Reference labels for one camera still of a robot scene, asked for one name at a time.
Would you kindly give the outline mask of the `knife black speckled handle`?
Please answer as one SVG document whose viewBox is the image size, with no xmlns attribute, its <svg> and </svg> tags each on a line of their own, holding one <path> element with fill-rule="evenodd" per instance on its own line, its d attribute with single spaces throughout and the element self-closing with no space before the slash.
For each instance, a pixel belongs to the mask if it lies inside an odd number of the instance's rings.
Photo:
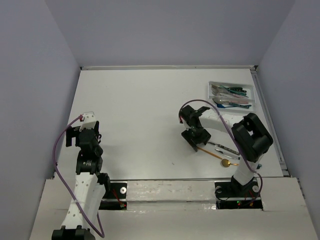
<svg viewBox="0 0 320 240">
<path fill-rule="evenodd" d="M 230 153 L 232 153 L 232 154 L 235 154 L 235 155 L 238 155 L 238 156 L 240 155 L 240 153 L 239 153 L 238 151 L 235 151 L 235 150 L 233 150 L 233 149 L 231 149 L 231 148 L 228 148 L 228 147 L 226 147 L 226 146 L 224 146 L 224 145 L 221 145 L 221 144 L 218 144 L 218 143 L 214 143 L 214 142 L 212 142 L 212 141 L 208 141 L 207 143 L 210 144 L 210 145 L 212 145 L 212 146 L 221 148 L 221 149 L 223 149 L 223 150 L 225 150 L 225 151 L 228 151 L 228 152 L 230 152 Z"/>
</svg>

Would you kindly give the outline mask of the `gold spoon orange handle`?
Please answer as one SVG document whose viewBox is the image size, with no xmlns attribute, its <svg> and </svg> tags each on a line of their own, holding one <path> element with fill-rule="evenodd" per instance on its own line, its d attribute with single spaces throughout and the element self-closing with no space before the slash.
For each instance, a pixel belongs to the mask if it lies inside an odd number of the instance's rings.
<svg viewBox="0 0 320 240">
<path fill-rule="evenodd" d="M 215 157 L 215 158 L 217 158 L 217 159 L 219 159 L 219 160 L 223 160 L 223 159 L 224 159 L 224 158 L 220 157 L 219 155 L 216 155 L 216 154 L 214 154 L 214 153 L 212 153 L 212 152 L 210 152 L 210 151 L 208 151 L 208 150 L 206 150 L 206 149 L 203 149 L 203 148 L 201 148 L 201 147 L 197 147 L 197 149 L 198 149 L 198 150 L 201 150 L 202 152 L 204 152 L 204 153 L 206 153 L 206 154 L 209 154 L 209 155 L 211 155 L 212 157 Z"/>
</svg>

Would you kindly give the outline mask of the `small silver knife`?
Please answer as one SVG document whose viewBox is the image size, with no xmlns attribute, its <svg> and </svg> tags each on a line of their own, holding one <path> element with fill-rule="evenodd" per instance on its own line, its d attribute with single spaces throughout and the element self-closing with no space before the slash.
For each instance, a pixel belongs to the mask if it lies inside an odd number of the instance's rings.
<svg viewBox="0 0 320 240">
<path fill-rule="evenodd" d="M 230 158 L 230 159 L 234 159 L 234 160 L 240 160 L 241 159 L 241 157 L 239 155 L 230 154 L 230 153 L 224 152 L 224 151 L 219 150 L 219 149 L 215 149 L 215 151 L 220 153 L 221 155 L 227 157 L 227 158 Z"/>
</svg>

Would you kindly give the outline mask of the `gold utensil teal handle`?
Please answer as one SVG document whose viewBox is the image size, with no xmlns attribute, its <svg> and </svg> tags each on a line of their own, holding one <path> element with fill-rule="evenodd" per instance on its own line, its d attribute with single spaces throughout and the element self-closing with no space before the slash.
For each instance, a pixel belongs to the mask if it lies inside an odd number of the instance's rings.
<svg viewBox="0 0 320 240">
<path fill-rule="evenodd" d="M 222 159 L 221 160 L 221 165 L 225 168 L 228 168 L 230 166 L 239 166 L 238 163 L 231 163 L 228 159 Z"/>
</svg>

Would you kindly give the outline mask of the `blue spoon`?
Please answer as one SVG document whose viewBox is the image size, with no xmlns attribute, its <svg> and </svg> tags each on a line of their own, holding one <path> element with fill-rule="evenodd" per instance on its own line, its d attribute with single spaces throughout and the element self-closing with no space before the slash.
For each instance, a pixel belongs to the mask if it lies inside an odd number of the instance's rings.
<svg viewBox="0 0 320 240">
<path fill-rule="evenodd" d="M 227 105 L 227 106 L 225 106 L 225 105 L 223 105 L 223 104 L 216 104 L 216 106 L 218 107 L 218 108 L 221 108 L 221 109 L 227 109 L 227 108 L 237 108 L 237 107 L 234 107 L 234 106 L 231 106 L 231 105 Z"/>
</svg>

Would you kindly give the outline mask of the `silver spoon pink handle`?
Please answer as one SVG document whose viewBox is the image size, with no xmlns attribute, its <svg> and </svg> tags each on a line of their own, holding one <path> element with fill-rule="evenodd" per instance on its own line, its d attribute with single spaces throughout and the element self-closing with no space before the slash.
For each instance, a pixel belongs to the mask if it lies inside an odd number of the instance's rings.
<svg viewBox="0 0 320 240">
<path fill-rule="evenodd" d="M 215 103 L 217 104 L 229 104 L 229 103 L 236 103 L 236 104 L 243 104 L 243 105 L 248 105 L 249 103 L 247 101 L 236 101 L 236 100 L 225 100 L 221 98 L 213 98 L 212 99 Z"/>
</svg>

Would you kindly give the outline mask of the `silver fork slim handle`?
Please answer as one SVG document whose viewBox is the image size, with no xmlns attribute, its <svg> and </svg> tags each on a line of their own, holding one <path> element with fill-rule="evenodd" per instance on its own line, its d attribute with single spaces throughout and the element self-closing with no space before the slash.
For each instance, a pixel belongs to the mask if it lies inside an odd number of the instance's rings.
<svg viewBox="0 0 320 240">
<path fill-rule="evenodd" d="M 233 97 L 232 94 L 229 94 L 229 93 L 226 93 L 226 92 L 214 92 L 214 91 L 212 91 L 211 93 L 216 97 L 227 97 L 227 98 L 232 98 Z"/>
</svg>

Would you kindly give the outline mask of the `silver spoon teal speckled handle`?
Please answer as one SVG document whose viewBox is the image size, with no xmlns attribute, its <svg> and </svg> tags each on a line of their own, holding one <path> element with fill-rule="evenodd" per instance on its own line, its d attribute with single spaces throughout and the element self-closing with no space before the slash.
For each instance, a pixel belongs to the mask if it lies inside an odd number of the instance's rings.
<svg viewBox="0 0 320 240">
<path fill-rule="evenodd" d="M 243 108 L 243 109 L 249 109 L 252 106 L 251 104 L 238 104 L 233 102 L 230 102 L 229 105 L 237 108 Z"/>
</svg>

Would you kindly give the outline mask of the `silver fork black speckled handle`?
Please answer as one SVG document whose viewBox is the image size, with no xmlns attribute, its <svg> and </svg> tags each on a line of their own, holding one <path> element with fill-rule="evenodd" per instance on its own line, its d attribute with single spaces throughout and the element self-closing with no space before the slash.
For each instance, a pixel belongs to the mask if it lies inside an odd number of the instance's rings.
<svg viewBox="0 0 320 240">
<path fill-rule="evenodd" d="M 230 92 L 238 92 L 238 93 L 242 93 L 242 94 L 247 93 L 247 91 L 244 90 L 242 87 L 227 87 L 226 89 Z"/>
</svg>

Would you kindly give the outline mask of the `teal fork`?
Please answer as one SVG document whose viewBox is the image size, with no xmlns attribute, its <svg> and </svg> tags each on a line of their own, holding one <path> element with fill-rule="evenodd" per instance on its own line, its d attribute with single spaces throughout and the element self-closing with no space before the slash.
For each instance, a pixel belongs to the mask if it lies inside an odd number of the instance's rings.
<svg viewBox="0 0 320 240">
<path fill-rule="evenodd" d="M 226 90 L 227 92 L 231 93 L 231 94 L 235 94 L 235 95 L 239 95 L 239 96 L 243 96 L 245 98 L 247 98 L 247 91 L 244 90 L 241 87 L 226 87 L 223 85 L 219 86 L 220 89 Z"/>
</svg>

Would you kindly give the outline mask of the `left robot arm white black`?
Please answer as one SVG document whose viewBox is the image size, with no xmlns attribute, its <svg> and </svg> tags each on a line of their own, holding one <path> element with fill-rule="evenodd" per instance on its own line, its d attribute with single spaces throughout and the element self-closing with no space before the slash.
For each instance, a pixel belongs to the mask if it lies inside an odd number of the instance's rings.
<svg viewBox="0 0 320 240">
<path fill-rule="evenodd" d="M 107 173 L 102 173 L 103 149 L 100 147 L 99 122 L 92 113 L 77 117 L 80 126 L 68 124 L 62 132 L 66 137 L 66 147 L 75 145 L 80 148 L 75 168 L 75 187 L 71 189 L 61 175 L 56 150 L 52 150 L 55 172 L 69 194 L 71 202 L 60 229 L 52 232 L 53 240 L 93 240 L 95 235 L 105 237 L 99 217 L 102 199 L 110 194 L 111 183 Z"/>
</svg>

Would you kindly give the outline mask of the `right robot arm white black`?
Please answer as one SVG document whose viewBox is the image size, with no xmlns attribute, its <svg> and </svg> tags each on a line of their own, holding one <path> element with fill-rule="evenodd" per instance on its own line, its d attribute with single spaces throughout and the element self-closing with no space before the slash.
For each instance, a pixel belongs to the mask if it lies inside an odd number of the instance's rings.
<svg viewBox="0 0 320 240">
<path fill-rule="evenodd" d="M 218 183 L 215 187 L 218 200 L 243 198 L 253 191 L 260 160 L 274 143 L 255 113 L 237 116 L 222 114 L 214 106 L 194 109 L 184 104 L 178 112 L 178 118 L 185 126 L 181 136 L 195 151 L 199 150 L 200 145 L 209 143 L 212 136 L 208 129 L 212 129 L 227 133 L 239 152 L 239 165 L 230 181 Z"/>
</svg>

